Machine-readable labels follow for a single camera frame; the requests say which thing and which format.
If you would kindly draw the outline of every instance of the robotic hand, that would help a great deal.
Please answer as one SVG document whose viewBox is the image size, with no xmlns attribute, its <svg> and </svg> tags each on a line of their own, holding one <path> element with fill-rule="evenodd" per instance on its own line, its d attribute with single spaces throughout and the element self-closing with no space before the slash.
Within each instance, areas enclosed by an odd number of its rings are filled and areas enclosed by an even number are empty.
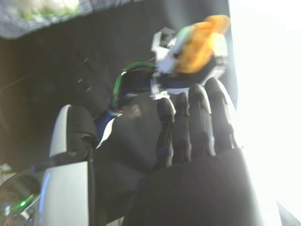
<svg viewBox="0 0 301 226">
<path fill-rule="evenodd" d="M 179 94 L 176 114 L 168 99 L 158 101 L 155 172 L 140 183 L 124 226 L 262 225 L 233 108 L 216 78 Z"/>
</svg>

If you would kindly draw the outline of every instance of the blurry orange item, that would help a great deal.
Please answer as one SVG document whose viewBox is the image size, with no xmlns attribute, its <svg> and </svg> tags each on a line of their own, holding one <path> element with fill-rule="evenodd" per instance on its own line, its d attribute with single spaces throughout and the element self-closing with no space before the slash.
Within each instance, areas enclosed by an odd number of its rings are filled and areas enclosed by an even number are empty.
<svg viewBox="0 0 301 226">
<path fill-rule="evenodd" d="M 203 22 L 194 24 L 190 40 L 179 56 L 177 70 L 182 73 L 195 73 L 201 70 L 213 54 L 212 34 L 225 34 L 230 18 L 225 15 L 209 16 Z"/>
</svg>

